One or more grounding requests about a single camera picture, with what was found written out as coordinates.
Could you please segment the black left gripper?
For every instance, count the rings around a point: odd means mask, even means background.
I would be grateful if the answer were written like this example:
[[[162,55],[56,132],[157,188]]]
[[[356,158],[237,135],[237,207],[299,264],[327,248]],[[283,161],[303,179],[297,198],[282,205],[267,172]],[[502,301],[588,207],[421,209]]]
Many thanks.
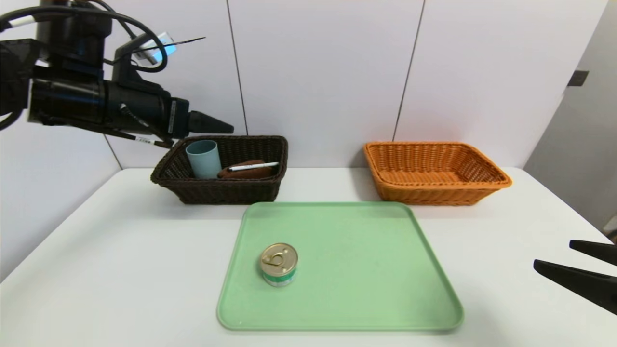
[[[145,80],[105,81],[106,115],[109,126],[126,133],[152,134],[134,117],[144,120],[156,131],[172,139],[190,133],[233,134],[234,126],[192,110],[189,101],[172,95],[160,85]]]

